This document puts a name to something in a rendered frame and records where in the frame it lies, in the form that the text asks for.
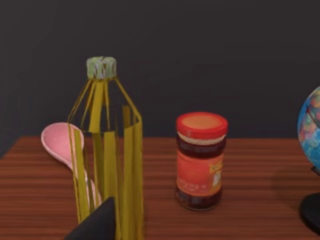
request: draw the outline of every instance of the glass jar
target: glass jar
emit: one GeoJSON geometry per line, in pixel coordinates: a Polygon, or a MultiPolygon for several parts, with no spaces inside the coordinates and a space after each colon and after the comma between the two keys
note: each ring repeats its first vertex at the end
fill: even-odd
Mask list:
{"type": "Polygon", "coordinates": [[[214,207],[222,196],[221,173],[228,122],[209,112],[179,116],[175,196],[190,210],[214,207]]]}

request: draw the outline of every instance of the jar label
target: jar label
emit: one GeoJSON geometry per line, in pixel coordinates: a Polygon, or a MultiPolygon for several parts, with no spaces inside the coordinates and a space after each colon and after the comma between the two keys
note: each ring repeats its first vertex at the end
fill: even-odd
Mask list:
{"type": "Polygon", "coordinates": [[[207,159],[177,153],[177,187],[192,196],[211,196],[221,188],[224,155],[207,159]]]}

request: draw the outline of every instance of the dark wall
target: dark wall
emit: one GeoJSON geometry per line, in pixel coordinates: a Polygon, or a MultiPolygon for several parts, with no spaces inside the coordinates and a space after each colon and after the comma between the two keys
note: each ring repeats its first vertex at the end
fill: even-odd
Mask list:
{"type": "Polygon", "coordinates": [[[86,59],[113,56],[146,136],[174,136],[179,114],[210,111],[230,137],[295,137],[320,84],[317,2],[1,0],[1,126],[39,134],[65,121],[86,59]]]}

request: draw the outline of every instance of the wooden table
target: wooden table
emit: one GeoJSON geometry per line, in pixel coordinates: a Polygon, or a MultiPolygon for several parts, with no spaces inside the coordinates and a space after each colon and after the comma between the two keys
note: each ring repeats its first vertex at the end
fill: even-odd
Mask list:
{"type": "MultiPolygon", "coordinates": [[[[316,240],[298,217],[320,177],[296,139],[229,139],[220,205],[186,210],[174,200],[176,143],[145,138],[146,240],[316,240]]],[[[22,137],[0,160],[0,240],[62,240],[77,225],[71,172],[39,137],[22,137]]]]}

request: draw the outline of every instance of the pink spoon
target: pink spoon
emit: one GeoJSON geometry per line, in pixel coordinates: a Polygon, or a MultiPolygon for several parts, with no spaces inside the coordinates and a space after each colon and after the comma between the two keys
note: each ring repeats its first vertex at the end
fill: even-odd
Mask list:
{"type": "MultiPolygon", "coordinates": [[[[79,130],[76,126],[70,124],[71,131],[74,129],[79,130]]],[[[72,157],[70,150],[70,139],[68,132],[68,124],[66,122],[57,122],[47,126],[41,133],[41,143],[44,149],[56,160],[65,164],[71,171],[73,171],[72,166],[72,157]]],[[[84,148],[84,136],[81,133],[81,145],[84,148]]],[[[85,181],[88,184],[87,172],[85,172],[85,181]]],[[[95,183],[91,180],[92,193],[94,204],[96,205],[96,189],[95,183]]]]}

